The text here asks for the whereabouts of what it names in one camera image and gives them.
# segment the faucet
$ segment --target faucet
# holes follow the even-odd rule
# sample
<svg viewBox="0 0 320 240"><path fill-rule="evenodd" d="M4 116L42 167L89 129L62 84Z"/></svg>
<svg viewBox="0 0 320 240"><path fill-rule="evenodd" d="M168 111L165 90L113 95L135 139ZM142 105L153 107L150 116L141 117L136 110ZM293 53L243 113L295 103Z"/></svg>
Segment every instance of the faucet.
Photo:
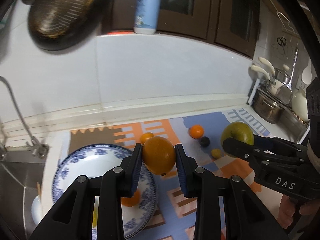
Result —
<svg viewBox="0 0 320 240"><path fill-rule="evenodd" d="M24 121L24 118L20 112L20 109L18 107L17 101L14 97L14 94L12 92L12 88L11 88L9 82L2 76L0 76L0 81L2 81L6 85L8 91L9 91L12 103L14 105L14 108L20 118L20 121L22 122L23 127L25 128L25 130L27 131L27 133L30 137L31 144L29 142L26 142L27 147L29 148L29 150L32 152L32 154L34 156L38 156L39 158L43 158L48 153L49 146L47 144L41 144L39 142L39 140L35 136L32 135L29 126ZM0 143L0 160L4 158L5 153L6 153L5 146Z"/></svg>

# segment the sink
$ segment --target sink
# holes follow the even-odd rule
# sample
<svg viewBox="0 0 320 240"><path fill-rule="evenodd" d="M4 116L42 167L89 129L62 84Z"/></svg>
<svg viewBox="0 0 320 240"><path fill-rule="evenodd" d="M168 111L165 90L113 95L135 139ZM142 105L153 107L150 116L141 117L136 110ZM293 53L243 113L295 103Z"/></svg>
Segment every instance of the sink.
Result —
<svg viewBox="0 0 320 240"><path fill-rule="evenodd" d="M36 228L31 204L38 195L37 182L42 184L45 157L17 148L8 148L0 161L0 216L20 240L27 240Z"/></svg>

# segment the green apple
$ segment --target green apple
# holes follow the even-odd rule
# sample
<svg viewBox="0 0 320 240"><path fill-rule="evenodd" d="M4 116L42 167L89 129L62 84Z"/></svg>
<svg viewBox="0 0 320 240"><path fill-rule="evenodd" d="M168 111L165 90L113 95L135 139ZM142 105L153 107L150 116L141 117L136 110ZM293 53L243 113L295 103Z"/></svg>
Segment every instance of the green apple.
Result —
<svg viewBox="0 0 320 240"><path fill-rule="evenodd" d="M221 146L223 141L227 138L234 138L238 141L253 145L254 137L253 132L249 125L243 122L233 122L229 124L221 134Z"/></svg>

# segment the black scissors handle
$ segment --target black scissors handle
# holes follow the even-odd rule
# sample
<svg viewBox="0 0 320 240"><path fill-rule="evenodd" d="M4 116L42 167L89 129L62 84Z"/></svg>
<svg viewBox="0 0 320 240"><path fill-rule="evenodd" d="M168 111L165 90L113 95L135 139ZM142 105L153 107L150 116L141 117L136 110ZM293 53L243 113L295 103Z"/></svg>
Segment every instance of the black scissors handle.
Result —
<svg viewBox="0 0 320 240"><path fill-rule="evenodd" d="M279 38L277 38L277 42L278 42L278 44L280 45L280 46L285 46L285 45L287 45L287 40L285 39L285 37L279 37Z"/></svg>

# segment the metal bolt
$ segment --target metal bolt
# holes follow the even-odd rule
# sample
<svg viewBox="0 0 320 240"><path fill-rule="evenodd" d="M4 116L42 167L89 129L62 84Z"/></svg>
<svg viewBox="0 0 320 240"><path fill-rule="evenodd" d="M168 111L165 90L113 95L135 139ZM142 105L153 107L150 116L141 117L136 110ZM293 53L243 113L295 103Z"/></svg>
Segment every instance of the metal bolt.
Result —
<svg viewBox="0 0 320 240"><path fill-rule="evenodd" d="M80 182L80 183L83 183L86 180L87 180L87 178L85 176L83 176L83 175L79 176L78 179L77 179L77 181Z"/></svg>
<svg viewBox="0 0 320 240"><path fill-rule="evenodd" d="M204 173L204 168L202 167L196 167L195 168L196 173Z"/></svg>
<svg viewBox="0 0 320 240"><path fill-rule="evenodd" d="M233 176L231 177L231 179L232 179L234 182L240 182L240 181L241 181L241 178L240 178L240 176L238 176L238 175L233 175Z"/></svg>
<svg viewBox="0 0 320 240"><path fill-rule="evenodd" d="M121 171L123 171L123 169L120 166L117 166L117 167L113 168L113 172L114 173L120 173Z"/></svg>

